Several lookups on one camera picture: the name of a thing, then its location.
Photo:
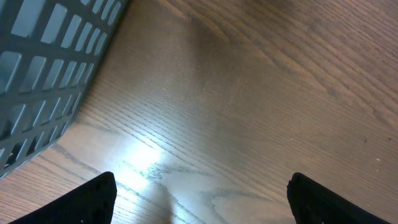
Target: hardwood floor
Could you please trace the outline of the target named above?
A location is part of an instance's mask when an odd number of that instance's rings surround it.
[[[398,2],[135,0],[76,123],[0,222],[104,171],[113,223],[295,223],[302,172],[397,222]]]

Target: black object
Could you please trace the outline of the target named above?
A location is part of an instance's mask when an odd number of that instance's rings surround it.
[[[287,199],[297,224],[388,223],[301,173],[289,181]]]
[[[113,174],[105,172],[11,224],[109,224],[116,192]]]
[[[76,117],[129,0],[0,0],[0,177]]]

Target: wood grain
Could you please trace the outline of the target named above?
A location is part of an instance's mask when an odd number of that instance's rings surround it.
[[[114,223],[294,223],[294,172],[396,222],[396,10],[133,1],[76,123],[1,180],[0,222],[107,170]]]

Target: wooden floor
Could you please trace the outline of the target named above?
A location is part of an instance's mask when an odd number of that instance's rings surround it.
[[[107,170],[113,223],[294,223],[294,172],[397,223],[397,11],[133,1],[77,122],[0,181],[0,223]]]

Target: gray plastic basket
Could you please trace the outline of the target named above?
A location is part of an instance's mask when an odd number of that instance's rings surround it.
[[[0,0],[0,177],[74,119],[127,0]]]

